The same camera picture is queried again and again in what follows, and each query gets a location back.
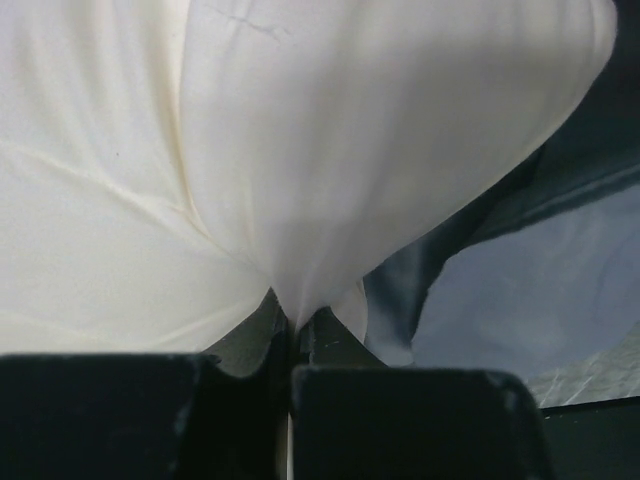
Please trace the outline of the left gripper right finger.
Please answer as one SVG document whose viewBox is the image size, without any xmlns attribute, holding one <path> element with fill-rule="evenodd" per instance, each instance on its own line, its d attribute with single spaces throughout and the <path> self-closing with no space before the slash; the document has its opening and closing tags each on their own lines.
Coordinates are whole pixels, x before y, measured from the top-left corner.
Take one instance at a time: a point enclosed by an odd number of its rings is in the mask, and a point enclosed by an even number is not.
<svg viewBox="0 0 640 480">
<path fill-rule="evenodd" d="M 536 403 L 514 375 L 385 366 L 328 308 L 291 377 L 296 479 L 547 479 Z"/>
</svg>

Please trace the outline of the grey pillowcase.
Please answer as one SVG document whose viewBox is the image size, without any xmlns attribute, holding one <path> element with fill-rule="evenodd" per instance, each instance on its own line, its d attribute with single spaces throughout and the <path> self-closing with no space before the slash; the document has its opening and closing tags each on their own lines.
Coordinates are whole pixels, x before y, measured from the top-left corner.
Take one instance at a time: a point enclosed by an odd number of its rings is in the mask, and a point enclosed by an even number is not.
<svg viewBox="0 0 640 480">
<path fill-rule="evenodd" d="M 390 366 L 490 368 L 543 407 L 639 392 L 639 5 L 531 157 L 365 280 Z"/>
</svg>

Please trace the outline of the cream bear-print pillow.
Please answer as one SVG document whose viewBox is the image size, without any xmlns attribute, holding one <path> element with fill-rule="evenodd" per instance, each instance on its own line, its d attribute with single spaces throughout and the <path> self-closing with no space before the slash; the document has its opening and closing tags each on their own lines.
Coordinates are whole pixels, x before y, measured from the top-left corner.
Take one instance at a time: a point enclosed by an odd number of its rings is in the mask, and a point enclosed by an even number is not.
<svg viewBox="0 0 640 480">
<path fill-rule="evenodd" d="M 5 1 L 1 349 L 296 326 L 476 199 L 611 56 L 610 1 Z"/>
</svg>

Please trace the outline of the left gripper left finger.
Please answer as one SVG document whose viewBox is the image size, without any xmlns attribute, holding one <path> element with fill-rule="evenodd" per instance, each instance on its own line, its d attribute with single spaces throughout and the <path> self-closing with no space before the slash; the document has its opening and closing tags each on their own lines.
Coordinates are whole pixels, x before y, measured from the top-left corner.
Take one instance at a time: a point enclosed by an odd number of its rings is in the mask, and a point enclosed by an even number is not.
<svg viewBox="0 0 640 480">
<path fill-rule="evenodd" d="M 6 354 L 5 479 L 273 479 L 287 322 L 273 293 L 202 353 Z"/>
</svg>

